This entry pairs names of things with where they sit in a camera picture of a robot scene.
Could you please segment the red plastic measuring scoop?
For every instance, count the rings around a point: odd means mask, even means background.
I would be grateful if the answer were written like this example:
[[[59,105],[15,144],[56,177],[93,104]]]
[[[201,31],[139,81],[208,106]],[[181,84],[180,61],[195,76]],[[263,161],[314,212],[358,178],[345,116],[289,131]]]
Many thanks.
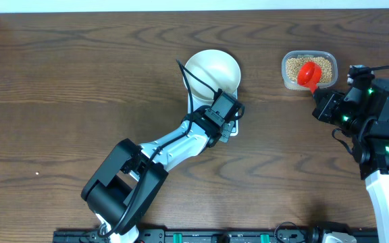
[[[297,84],[308,88],[312,94],[318,89],[317,84],[321,80],[322,70],[318,64],[309,61],[305,63],[297,76]]]

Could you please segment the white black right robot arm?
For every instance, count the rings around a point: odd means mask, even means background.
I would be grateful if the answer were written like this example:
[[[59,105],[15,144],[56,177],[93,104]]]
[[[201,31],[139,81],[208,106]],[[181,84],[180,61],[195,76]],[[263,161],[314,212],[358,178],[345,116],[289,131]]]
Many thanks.
[[[316,88],[313,116],[352,140],[345,148],[359,164],[373,205],[378,240],[389,242],[389,79],[357,76],[347,92]]]

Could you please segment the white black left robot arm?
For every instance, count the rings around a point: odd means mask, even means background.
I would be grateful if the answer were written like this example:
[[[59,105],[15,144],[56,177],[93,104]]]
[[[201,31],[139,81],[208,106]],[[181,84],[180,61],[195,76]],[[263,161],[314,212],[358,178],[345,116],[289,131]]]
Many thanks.
[[[116,144],[86,183],[82,199],[99,218],[97,236],[111,242],[134,242],[137,223],[151,206],[171,169],[200,155],[218,141],[245,112],[242,105],[199,107],[164,137],[143,144]]]

